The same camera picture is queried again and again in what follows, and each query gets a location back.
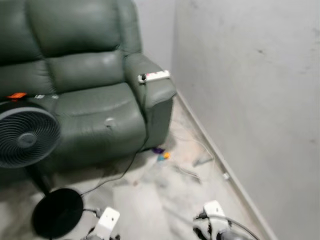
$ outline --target gray floor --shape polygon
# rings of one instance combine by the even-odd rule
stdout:
[[[122,240],[197,240],[192,219],[204,203],[218,200],[224,213],[261,237],[257,225],[238,198],[215,161],[193,167],[196,160],[210,158],[200,134],[195,131],[179,101],[175,101],[170,134],[163,147],[170,153],[157,161],[151,151],[137,155],[130,171],[120,180],[108,182],[84,197],[86,208],[113,207],[120,219],[112,234]],[[53,177],[56,188],[70,187],[84,192],[100,181],[115,178],[130,160],[84,169]],[[199,178],[187,174],[190,171]],[[34,206],[42,198],[30,182],[22,182],[0,192],[0,239],[40,240],[30,226]],[[77,227],[60,238],[80,240],[97,218],[84,212]]]

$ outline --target leather recliner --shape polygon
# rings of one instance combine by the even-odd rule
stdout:
[[[144,149],[162,144],[176,89],[168,78],[147,88],[137,80],[157,71],[130,0],[0,1],[0,97],[27,93],[61,126],[60,144],[38,163],[45,173],[133,154],[147,132]],[[0,169],[0,182],[23,177]]]

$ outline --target fan base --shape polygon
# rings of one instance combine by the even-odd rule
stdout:
[[[56,239],[69,233],[79,222],[84,203],[79,193],[61,188],[49,193],[32,214],[34,231],[46,239]]]

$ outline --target power cord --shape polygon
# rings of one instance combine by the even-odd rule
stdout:
[[[147,93],[148,93],[147,84],[144,83],[143,85],[144,85],[144,93],[143,93],[143,98],[142,98],[142,107],[141,107],[142,110],[145,109],[146,99],[147,99]],[[145,145],[146,145],[146,143],[147,143],[147,141],[148,141],[148,139],[149,139],[148,118],[147,118],[147,115],[143,113],[143,111],[142,111],[142,115],[143,115],[144,126],[145,126],[145,139],[144,139],[144,141],[143,141],[142,146],[139,148],[139,150],[134,153],[134,155],[133,155],[133,157],[132,157],[132,160],[130,161],[128,167],[125,169],[125,171],[123,172],[123,174],[122,174],[121,176],[119,176],[119,177],[115,177],[115,178],[112,178],[112,179],[106,179],[105,181],[99,183],[99,184],[98,184],[97,186],[95,186],[94,188],[92,188],[92,189],[90,189],[90,190],[88,190],[88,191],[85,191],[85,192],[81,193],[81,194],[80,194],[81,197],[83,197],[84,195],[86,195],[86,194],[88,194],[88,193],[93,192],[94,190],[100,188],[102,185],[104,185],[104,184],[106,184],[106,183],[108,183],[108,182],[112,182],[112,181],[115,181],[115,180],[122,179],[122,178],[125,176],[125,174],[128,172],[128,170],[131,168],[132,164],[134,163],[134,161],[135,161],[135,159],[136,159],[137,154],[144,149],[144,147],[145,147]]]
[[[260,240],[252,231],[250,231],[247,227],[245,227],[244,225],[242,225],[241,223],[226,217],[226,216],[220,216],[220,215],[214,215],[214,214],[210,214],[207,215],[205,212],[200,213],[198,216],[196,216],[193,220],[204,220],[204,219],[220,219],[220,220],[225,220],[228,221],[229,226],[231,227],[232,224],[240,227],[241,229],[245,230],[247,233],[249,233],[252,237],[254,237],[256,240]]]

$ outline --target gray wall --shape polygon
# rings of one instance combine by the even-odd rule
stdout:
[[[140,22],[143,52],[165,70],[172,67],[176,0],[134,0]]]
[[[320,239],[318,20],[318,0],[177,0],[177,88],[280,240]]]

